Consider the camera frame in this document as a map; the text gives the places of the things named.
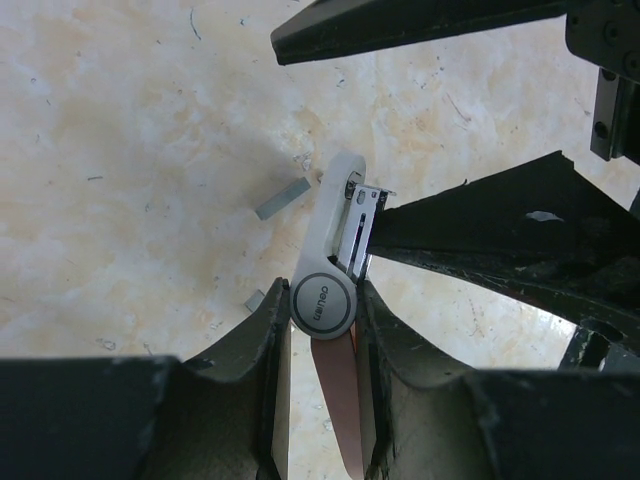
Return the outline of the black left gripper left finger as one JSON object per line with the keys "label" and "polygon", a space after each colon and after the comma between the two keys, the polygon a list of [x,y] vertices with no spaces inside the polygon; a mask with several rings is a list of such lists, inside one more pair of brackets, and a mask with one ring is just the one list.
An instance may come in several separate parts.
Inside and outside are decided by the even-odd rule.
{"label": "black left gripper left finger", "polygon": [[5,359],[5,479],[283,479],[289,285],[187,361]]}

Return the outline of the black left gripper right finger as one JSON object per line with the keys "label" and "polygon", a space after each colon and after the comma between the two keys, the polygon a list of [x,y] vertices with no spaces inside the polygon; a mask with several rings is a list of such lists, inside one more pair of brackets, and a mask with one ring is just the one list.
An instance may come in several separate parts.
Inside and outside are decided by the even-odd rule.
{"label": "black left gripper right finger", "polygon": [[635,479],[634,372],[479,370],[358,289],[360,428],[369,479]]}

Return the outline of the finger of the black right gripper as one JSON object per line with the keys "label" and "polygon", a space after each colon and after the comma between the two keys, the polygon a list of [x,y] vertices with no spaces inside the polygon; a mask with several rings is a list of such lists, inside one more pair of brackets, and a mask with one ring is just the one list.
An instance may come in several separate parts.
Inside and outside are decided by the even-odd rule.
{"label": "finger of the black right gripper", "polygon": [[368,251],[639,337],[639,221],[561,152],[382,212]]}
{"label": "finger of the black right gripper", "polygon": [[566,1],[315,1],[271,33],[277,62],[291,65],[347,57],[545,20]]}

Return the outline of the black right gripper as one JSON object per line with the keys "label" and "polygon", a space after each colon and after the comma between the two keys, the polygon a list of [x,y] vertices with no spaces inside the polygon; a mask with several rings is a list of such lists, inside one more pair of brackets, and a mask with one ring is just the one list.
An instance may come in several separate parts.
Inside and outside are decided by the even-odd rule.
{"label": "black right gripper", "polygon": [[[599,67],[590,149],[605,161],[639,162],[639,3],[569,1],[569,51]],[[578,327],[559,367],[637,373],[639,355]]]}

